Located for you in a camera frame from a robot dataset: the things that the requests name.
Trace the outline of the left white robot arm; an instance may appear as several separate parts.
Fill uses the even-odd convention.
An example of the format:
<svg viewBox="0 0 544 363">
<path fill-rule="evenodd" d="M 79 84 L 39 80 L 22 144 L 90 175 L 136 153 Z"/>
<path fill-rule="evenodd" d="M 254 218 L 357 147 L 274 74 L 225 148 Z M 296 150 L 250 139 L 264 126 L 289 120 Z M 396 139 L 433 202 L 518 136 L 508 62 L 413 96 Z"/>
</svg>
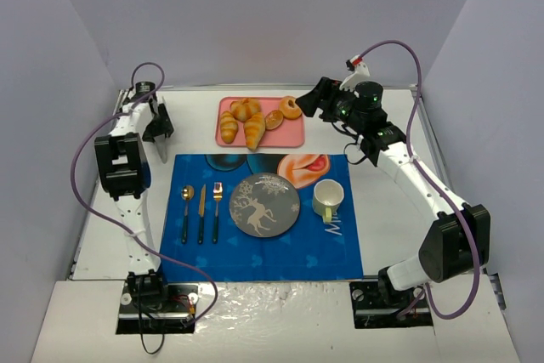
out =
<svg viewBox="0 0 544 363">
<path fill-rule="evenodd" d="M 167 299 L 147 208 L 151 170 L 144 143 L 152 143 L 160 159 L 167 162 L 166 139 L 172 134 L 166 106 L 156 97 L 156 85 L 135 82 L 127 91 L 111 131 L 93 142 L 100 184 L 116 205 L 124 225 L 127 294 L 140 308 L 158 309 Z"/>
</svg>

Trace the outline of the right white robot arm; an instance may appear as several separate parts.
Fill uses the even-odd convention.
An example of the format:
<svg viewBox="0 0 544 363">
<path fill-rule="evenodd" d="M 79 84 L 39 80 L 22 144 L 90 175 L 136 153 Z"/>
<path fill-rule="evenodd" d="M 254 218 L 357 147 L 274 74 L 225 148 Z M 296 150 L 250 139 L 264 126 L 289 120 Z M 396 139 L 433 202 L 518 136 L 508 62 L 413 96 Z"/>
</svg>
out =
<svg viewBox="0 0 544 363">
<path fill-rule="evenodd" d="M 382 107 L 383 86 L 361 82 L 352 91 L 337 80 L 320 79 L 295 103 L 306 117 L 339 122 L 363 157 L 386 173 L 429 225 L 417 253 L 378 273 L 382 299 L 391 306 L 406 301 L 417 286 L 443 282 L 468 271 L 478 275 L 489 260 L 489 211 L 450 191 L 418 158 L 407 136 Z"/>
</svg>

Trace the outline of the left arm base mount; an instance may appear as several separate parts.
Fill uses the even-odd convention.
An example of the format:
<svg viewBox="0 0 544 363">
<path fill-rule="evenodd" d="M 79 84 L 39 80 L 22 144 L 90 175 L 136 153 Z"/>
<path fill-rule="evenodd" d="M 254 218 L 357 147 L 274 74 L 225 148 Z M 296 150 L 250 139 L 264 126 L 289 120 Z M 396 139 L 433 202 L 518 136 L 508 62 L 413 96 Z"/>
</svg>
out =
<svg viewBox="0 0 544 363">
<path fill-rule="evenodd" d="M 116 335 L 193 333 L 196 327 L 192 319 L 198 302 L 198 286 L 194 284 L 169 284 L 162 295 L 146 294 L 141 298 L 125 284 Z"/>
</svg>

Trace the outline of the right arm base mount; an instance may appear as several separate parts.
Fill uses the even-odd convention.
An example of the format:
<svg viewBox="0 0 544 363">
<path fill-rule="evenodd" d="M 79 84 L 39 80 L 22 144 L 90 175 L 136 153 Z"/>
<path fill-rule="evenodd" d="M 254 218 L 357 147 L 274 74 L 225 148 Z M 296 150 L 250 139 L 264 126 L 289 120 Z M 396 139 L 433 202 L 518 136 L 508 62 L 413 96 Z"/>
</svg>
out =
<svg viewBox="0 0 544 363">
<path fill-rule="evenodd" d="M 419 288 L 404 292 L 399 301 L 386 303 L 376 278 L 349 283 L 354 328 L 394 329 L 432 327 L 428 302 Z"/>
</svg>

